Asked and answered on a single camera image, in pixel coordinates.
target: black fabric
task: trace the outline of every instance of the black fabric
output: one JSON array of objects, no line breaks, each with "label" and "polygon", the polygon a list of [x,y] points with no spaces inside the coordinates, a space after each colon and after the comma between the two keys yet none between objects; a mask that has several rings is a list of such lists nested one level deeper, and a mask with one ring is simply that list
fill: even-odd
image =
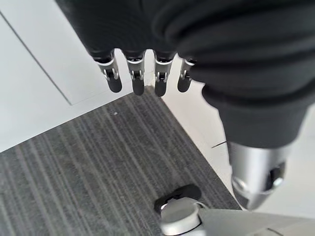
[{"label": "black fabric", "polygon": [[[95,60],[113,48],[194,58],[190,75],[206,84],[203,95],[219,110],[228,141],[292,142],[314,101],[313,90],[300,96],[315,78],[314,0],[57,2]],[[281,135],[267,133],[274,127]]]}]

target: robotic hand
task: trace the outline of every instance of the robotic hand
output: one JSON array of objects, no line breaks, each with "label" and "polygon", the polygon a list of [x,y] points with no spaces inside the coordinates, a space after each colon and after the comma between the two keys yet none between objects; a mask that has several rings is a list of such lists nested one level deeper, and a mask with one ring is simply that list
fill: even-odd
[{"label": "robotic hand", "polygon": [[204,82],[219,111],[232,184],[255,209],[281,184],[286,158],[315,100],[313,0],[57,0],[113,92],[121,90],[113,49],[127,59],[143,93],[144,51],[156,61],[163,96],[175,52],[184,59],[178,88]]}]

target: black rubber part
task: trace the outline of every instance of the black rubber part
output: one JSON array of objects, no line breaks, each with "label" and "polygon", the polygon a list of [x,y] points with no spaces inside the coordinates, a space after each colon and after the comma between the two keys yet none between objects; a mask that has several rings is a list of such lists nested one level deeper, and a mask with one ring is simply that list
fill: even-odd
[{"label": "black rubber part", "polygon": [[161,80],[160,82],[156,81],[156,86],[155,86],[155,93],[158,97],[162,97],[165,95],[166,93],[166,84],[164,83],[163,80]]},{"label": "black rubber part", "polygon": [[144,80],[135,79],[132,80],[133,93],[140,96],[144,92]]},{"label": "black rubber part", "polygon": [[199,200],[201,198],[201,190],[194,184],[188,184],[174,190],[172,193],[157,199],[154,202],[154,210],[161,213],[161,207],[171,199],[192,198]]},{"label": "black rubber part", "polygon": [[179,92],[186,92],[190,87],[191,80],[185,78],[179,78],[177,83],[177,89]]},{"label": "black rubber part", "polygon": [[123,88],[120,77],[118,77],[116,80],[111,78],[109,81],[107,81],[107,83],[112,92],[120,92]]}]

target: gray carpet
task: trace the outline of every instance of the gray carpet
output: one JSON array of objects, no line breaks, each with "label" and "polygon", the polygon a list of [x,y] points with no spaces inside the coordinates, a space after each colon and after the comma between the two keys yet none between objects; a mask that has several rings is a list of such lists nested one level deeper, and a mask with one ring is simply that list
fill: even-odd
[{"label": "gray carpet", "polygon": [[160,235],[153,202],[189,183],[209,207],[239,209],[146,88],[0,153],[0,233]]}]

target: silver metal joint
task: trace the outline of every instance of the silver metal joint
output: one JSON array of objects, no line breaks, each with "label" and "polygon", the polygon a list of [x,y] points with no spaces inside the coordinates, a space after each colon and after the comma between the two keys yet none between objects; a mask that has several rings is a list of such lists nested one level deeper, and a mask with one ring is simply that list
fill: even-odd
[{"label": "silver metal joint", "polygon": [[258,208],[284,180],[291,145],[267,149],[227,144],[232,166],[232,187],[239,204]]},{"label": "silver metal joint", "polygon": [[127,60],[127,65],[132,80],[144,79],[144,57],[137,60]]},{"label": "silver metal joint", "polygon": [[163,80],[164,83],[167,82],[172,62],[173,60],[162,62],[155,58],[155,76],[157,82],[160,82],[161,80]]},{"label": "silver metal joint", "polygon": [[183,59],[182,66],[181,66],[181,73],[180,78],[183,79],[189,79],[191,81],[191,77],[188,75],[188,71],[190,68],[194,65],[194,63],[187,61],[186,59]]},{"label": "silver metal joint", "polygon": [[115,57],[113,57],[113,59],[110,62],[107,63],[98,62],[97,64],[108,81],[110,81],[111,78],[115,80],[119,79],[119,70]]}]

